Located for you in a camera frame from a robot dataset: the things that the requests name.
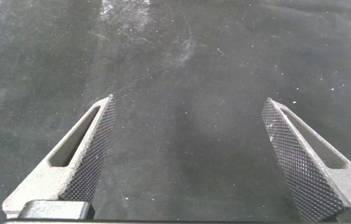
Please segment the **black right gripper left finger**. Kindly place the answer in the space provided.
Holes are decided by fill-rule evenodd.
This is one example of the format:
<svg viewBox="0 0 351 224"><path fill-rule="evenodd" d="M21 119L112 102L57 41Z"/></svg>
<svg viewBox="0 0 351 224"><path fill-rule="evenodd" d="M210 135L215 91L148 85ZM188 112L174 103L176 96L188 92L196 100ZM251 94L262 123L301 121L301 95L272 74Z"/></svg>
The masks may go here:
<svg viewBox="0 0 351 224"><path fill-rule="evenodd" d="M92 202L116 118L113 95L97 101L2 203L17 218L33 200Z"/></svg>

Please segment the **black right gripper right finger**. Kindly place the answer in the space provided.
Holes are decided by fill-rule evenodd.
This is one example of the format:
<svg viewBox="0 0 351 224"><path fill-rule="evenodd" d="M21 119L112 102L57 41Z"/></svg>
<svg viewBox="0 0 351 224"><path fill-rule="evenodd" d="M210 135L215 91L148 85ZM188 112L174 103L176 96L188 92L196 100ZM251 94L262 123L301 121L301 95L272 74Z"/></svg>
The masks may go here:
<svg viewBox="0 0 351 224"><path fill-rule="evenodd" d="M302 219L351 222L351 161L271 98L261 117Z"/></svg>

